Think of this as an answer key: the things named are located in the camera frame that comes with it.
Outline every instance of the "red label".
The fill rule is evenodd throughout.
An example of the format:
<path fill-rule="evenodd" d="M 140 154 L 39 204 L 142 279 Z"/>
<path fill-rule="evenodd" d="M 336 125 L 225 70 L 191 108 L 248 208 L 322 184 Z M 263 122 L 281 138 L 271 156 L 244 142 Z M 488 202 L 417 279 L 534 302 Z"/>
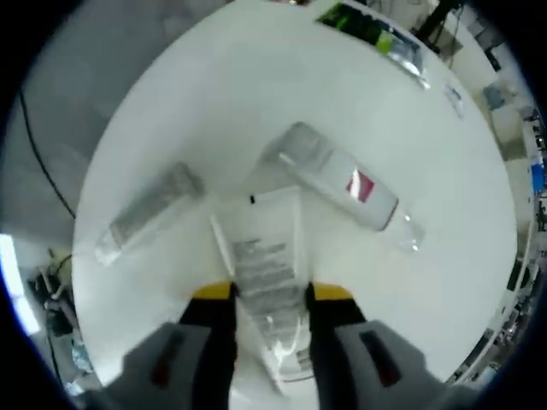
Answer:
<path fill-rule="evenodd" d="M 365 203 L 373 191 L 374 182 L 364 173 L 356 169 L 350 178 L 350 182 L 345 187 L 351 196 L 357 201 Z"/>
<path fill-rule="evenodd" d="M 182 335 L 174 333 L 152 369 L 151 382 L 160 389 L 166 389 L 171 381 L 172 364 L 184 342 Z"/>

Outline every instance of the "sealed plastic package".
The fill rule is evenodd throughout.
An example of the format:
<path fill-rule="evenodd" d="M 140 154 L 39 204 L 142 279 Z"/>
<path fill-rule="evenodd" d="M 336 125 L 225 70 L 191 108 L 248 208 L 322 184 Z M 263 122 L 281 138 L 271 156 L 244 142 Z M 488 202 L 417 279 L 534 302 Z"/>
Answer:
<path fill-rule="evenodd" d="M 116 216 L 97 241 L 96 257 L 104 265 L 109 265 L 161 213 L 180 200 L 191 202 L 202 194 L 203 187 L 188 166 L 182 162 L 175 163 Z"/>
<path fill-rule="evenodd" d="M 318 21 L 372 45 L 416 78 L 424 89 L 431 88 L 426 79 L 420 43 L 397 30 L 389 22 L 346 3 L 336 4 Z"/>
<path fill-rule="evenodd" d="M 314 383 L 299 189 L 246 200 L 228 204 L 211 222 L 238 286 L 238 332 L 243 326 L 250 335 L 243 345 L 263 363 L 279 390 L 290 395 L 294 382 Z"/>

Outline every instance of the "packaged item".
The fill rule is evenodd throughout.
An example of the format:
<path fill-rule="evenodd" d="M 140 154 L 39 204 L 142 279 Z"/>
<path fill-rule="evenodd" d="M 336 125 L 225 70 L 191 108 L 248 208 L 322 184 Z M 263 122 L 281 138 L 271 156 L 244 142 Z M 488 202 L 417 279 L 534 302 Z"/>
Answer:
<path fill-rule="evenodd" d="M 268 155 L 285 164 L 303 182 L 350 212 L 363 226 L 384 231 L 400 247 L 416 251 L 423 230 L 396 195 L 351 155 L 337 149 L 312 127 L 298 122 Z"/>
<path fill-rule="evenodd" d="M 417 78 L 424 88 L 431 88 L 425 76 L 421 45 L 387 22 L 345 3 L 336 4 L 318 21 L 371 44 Z"/>
<path fill-rule="evenodd" d="M 284 188 L 228 206 L 211 217 L 227 270 L 238 286 L 241 325 L 279 390 L 312 383 L 309 315 L 305 290 L 309 273 L 303 250 L 299 189 Z"/>
<path fill-rule="evenodd" d="M 199 180 L 186 164 L 177 162 L 110 224 L 97 242 L 96 257 L 109 265 L 164 210 L 180 199 L 195 200 L 202 194 Z"/>
<path fill-rule="evenodd" d="M 270 2 L 291 4 L 293 6 L 307 6 L 312 1 L 313 0 L 270 0 Z"/>
<path fill-rule="evenodd" d="M 454 107 L 458 117 L 463 118 L 463 99 L 462 95 L 450 84 L 444 85 L 444 94 L 448 97 L 450 104 Z"/>

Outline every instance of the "table surface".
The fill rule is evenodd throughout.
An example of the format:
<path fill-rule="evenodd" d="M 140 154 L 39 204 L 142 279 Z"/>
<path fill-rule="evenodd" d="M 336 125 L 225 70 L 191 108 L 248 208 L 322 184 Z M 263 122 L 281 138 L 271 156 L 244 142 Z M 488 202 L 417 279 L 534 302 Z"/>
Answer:
<path fill-rule="evenodd" d="M 380 177 L 426 231 L 421 251 L 405 254 L 304 188 L 315 278 L 349 289 L 367 319 L 415 345 L 442 381 L 479 341 L 516 252 L 513 199 L 494 137 L 429 51 L 432 87 L 424 90 L 368 44 L 315 23 L 333 4 L 227 5 L 167 49 L 110 121 L 81 193 L 73 273 L 83 338 L 104 384 L 120 374 L 128 350 L 178 319 L 192 291 L 227 276 L 209 216 L 226 196 L 293 183 L 256 164 L 300 120 Z M 446 84 L 462 94 L 462 119 Z M 99 236 L 176 161 L 203 179 L 203 202 L 101 265 Z"/>

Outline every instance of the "white tube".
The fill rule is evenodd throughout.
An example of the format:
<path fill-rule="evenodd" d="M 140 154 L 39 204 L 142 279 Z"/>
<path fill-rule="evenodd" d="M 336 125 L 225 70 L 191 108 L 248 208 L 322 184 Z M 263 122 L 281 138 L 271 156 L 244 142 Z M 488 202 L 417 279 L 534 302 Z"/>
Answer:
<path fill-rule="evenodd" d="M 418 250 L 423 230 L 397 196 L 355 158 L 298 122 L 276 142 L 273 156 L 303 182 L 352 214 L 357 222 L 386 233 L 403 249 Z"/>

